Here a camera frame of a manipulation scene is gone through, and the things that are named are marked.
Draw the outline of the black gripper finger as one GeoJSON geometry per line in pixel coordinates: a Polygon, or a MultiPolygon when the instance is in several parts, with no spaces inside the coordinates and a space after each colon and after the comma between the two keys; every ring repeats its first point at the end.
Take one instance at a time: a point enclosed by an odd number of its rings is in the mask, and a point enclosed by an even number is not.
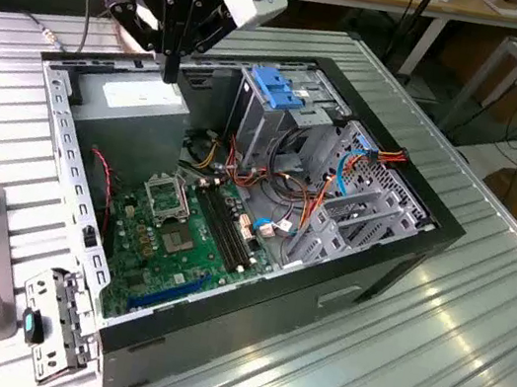
{"type": "Polygon", "coordinates": [[[236,28],[235,21],[221,1],[192,0],[176,50],[171,58],[168,82],[178,81],[182,59],[202,54],[236,28]]]}
{"type": "Polygon", "coordinates": [[[106,0],[105,4],[127,35],[146,52],[153,54],[162,80],[168,81],[173,51],[170,47],[166,48],[164,24],[157,18],[153,23],[143,19],[138,0],[106,0]]]}

